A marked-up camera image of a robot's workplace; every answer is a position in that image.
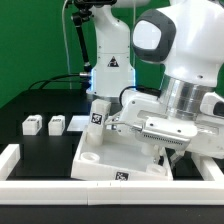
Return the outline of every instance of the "white cube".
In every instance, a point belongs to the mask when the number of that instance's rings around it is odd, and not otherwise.
[[[58,136],[62,135],[65,129],[65,116],[53,116],[48,123],[49,135]]]
[[[36,135],[42,128],[42,117],[40,115],[29,116],[22,126],[23,135]]]

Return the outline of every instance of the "green backdrop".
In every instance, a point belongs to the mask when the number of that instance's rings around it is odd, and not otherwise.
[[[0,107],[33,82],[67,73],[61,22],[63,3],[63,0],[0,1]],[[168,5],[168,0],[151,0],[149,5],[137,9],[137,16],[148,8]],[[71,68],[72,72],[79,72],[83,62],[76,31],[70,20],[75,10],[74,6],[70,6],[65,13]],[[113,13],[132,28],[132,9],[113,9]],[[84,32],[90,61],[94,65],[96,39],[92,22],[84,24]],[[163,70],[163,66],[136,59],[138,84],[158,88]],[[217,89],[222,93],[222,75],[219,79]],[[69,85],[56,83],[50,84],[49,88],[69,88]]]

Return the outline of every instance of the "black label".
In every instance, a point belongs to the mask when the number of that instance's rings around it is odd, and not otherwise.
[[[128,180],[129,173],[124,173],[124,172],[117,172],[115,180]]]
[[[102,123],[102,117],[103,116],[101,114],[93,113],[92,114],[92,118],[91,118],[91,122],[94,123],[94,124],[101,125],[101,123]]]
[[[61,119],[53,119],[52,122],[61,122]]]
[[[37,119],[35,118],[29,118],[27,121],[36,121]]]
[[[117,60],[115,59],[115,57],[112,57],[112,59],[110,60],[108,67],[119,67]]]

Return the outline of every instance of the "ventilation slot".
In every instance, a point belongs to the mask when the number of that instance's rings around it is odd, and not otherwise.
[[[182,142],[178,142],[178,141],[175,141],[175,140],[169,140],[167,138],[156,137],[156,136],[153,136],[153,135],[144,134],[143,137],[144,138],[150,138],[150,139],[153,139],[153,140],[156,140],[156,141],[163,141],[163,142],[166,142],[166,143],[169,143],[169,144],[183,145]]]

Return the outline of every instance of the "cable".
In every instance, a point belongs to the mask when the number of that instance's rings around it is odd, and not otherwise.
[[[39,89],[43,89],[48,83],[51,82],[51,80],[57,80],[57,79],[63,79],[63,78],[70,78],[70,77],[78,77],[79,74],[78,73],[75,73],[75,74],[66,74],[66,75],[59,75],[59,76],[55,76],[49,80],[47,80],[46,82],[44,82],[40,87]]]
[[[66,59],[67,59],[67,69],[68,69],[68,74],[71,74],[70,56],[69,56],[69,51],[68,51],[68,41],[67,41],[66,24],[65,24],[65,7],[68,4],[68,1],[69,0],[65,0],[63,8],[62,8],[62,28],[63,28],[65,52],[66,52]]]
[[[159,89],[155,89],[155,88],[148,88],[146,86],[142,86],[142,85],[137,85],[137,86],[128,86],[126,88],[124,88],[121,93],[120,93],[120,96],[119,96],[119,103],[120,105],[123,107],[122,105],[122,96],[124,94],[124,92],[127,90],[127,89],[136,89],[137,91],[141,92],[141,93],[146,93],[146,94],[150,94],[150,95],[153,95],[153,96],[156,96],[156,97],[160,97],[161,95],[161,90]]]
[[[35,86],[36,84],[42,83],[42,82],[75,82],[75,83],[82,83],[82,81],[59,81],[59,80],[40,80],[37,82],[34,82],[32,85],[30,85],[30,87],[28,88],[28,90],[31,90],[33,86]]]
[[[119,103],[120,103],[120,105],[123,107],[123,105],[122,105],[122,96],[123,96],[123,94],[124,94],[124,92],[125,92],[125,90],[127,90],[127,89],[135,89],[137,86],[127,86],[127,87],[125,87],[122,91],[121,91],[121,93],[120,93],[120,95],[119,95]]]

